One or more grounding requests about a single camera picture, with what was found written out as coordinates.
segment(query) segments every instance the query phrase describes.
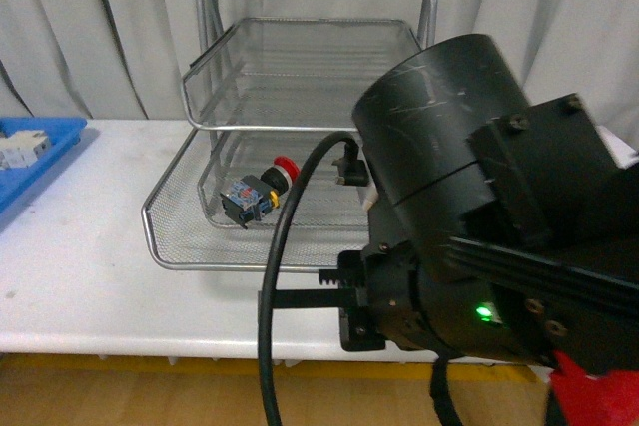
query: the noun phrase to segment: white table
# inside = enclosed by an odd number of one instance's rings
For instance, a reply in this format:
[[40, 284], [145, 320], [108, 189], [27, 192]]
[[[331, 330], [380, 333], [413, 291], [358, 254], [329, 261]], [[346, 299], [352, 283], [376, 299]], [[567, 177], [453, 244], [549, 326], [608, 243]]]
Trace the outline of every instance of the white table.
[[[91, 121], [0, 214], [0, 351], [255, 358], [260, 273], [168, 271], [140, 208], [187, 136], [182, 121]], [[279, 287], [316, 287], [283, 274]], [[432, 361], [346, 353], [335, 309], [277, 311], [274, 358]]]

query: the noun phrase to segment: bolt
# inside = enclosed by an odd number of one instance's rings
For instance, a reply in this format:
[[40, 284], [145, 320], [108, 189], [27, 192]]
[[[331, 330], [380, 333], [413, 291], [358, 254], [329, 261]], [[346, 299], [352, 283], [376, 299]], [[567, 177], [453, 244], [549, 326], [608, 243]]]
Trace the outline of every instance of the bolt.
[[568, 334], [568, 329], [559, 321], [555, 321], [554, 319], [546, 321], [546, 331], [548, 331], [553, 336], [559, 337], [564, 337]]
[[524, 301], [524, 304], [526, 309], [534, 314], [541, 314], [545, 309], [543, 303], [538, 299], [528, 298]]
[[576, 95], [571, 95], [566, 99], [565, 107], [569, 113], [579, 112], [583, 109], [581, 100], [579, 100], [579, 97], [577, 97]]
[[530, 121], [521, 114], [511, 116], [508, 124], [515, 132], [521, 132], [530, 128]]

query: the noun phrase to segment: blue plastic bin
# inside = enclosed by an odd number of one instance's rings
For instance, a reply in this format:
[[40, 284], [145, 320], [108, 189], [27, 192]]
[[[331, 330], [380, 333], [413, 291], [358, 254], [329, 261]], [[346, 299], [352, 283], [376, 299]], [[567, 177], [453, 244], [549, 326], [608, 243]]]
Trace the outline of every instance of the blue plastic bin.
[[80, 141], [86, 125], [86, 120], [75, 118], [0, 118], [0, 131], [7, 137], [19, 130], [44, 130], [51, 140], [51, 149], [31, 167], [0, 170], [0, 213]]

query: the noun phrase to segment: metal mesh tray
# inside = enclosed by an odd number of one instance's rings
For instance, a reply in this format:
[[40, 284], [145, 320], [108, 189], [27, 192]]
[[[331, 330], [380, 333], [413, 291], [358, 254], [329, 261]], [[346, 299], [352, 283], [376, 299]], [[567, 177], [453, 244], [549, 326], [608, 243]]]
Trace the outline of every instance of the metal mesh tray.
[[[219, 139], [212, 141], [213, 136]], [[322, 137], [321, 133], [193, 130], [142, 209], [154, 260], [168, 269], [264, 269], [279, 211], [243, 230], [224, 216], [216, 195], [236, 178], [259, 174], [276, 155], [289, 155], [301, 163]], [[342, 250], [368, 243], [357, 190], [334, 184], [330, 160], [343, 150], [337, 147], [331, 153], [296, 212], [283, 271], [335, 266]]]
[[354, 131], [361, 94], [419, 50], [402, 21], [244, 19], [183, 79], [187, 115], [204, 130]]

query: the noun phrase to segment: red plastic part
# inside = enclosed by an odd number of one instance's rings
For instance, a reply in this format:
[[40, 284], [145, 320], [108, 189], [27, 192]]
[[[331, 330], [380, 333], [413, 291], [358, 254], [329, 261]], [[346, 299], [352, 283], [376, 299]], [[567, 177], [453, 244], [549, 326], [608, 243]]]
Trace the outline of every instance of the red plastic part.
[[570, 426], [630, 426], [639, 419], [639, 371], [611, 371], [593, 378], [567, 354], [550, 382]]
[[277, 165], [286, 170], [289, 177], [291, 177], [291, 182], [294, 182], [300, 174], [300, 167], [289, 157], [276, 157], [276, 159], [273, 160], [273, 165]]

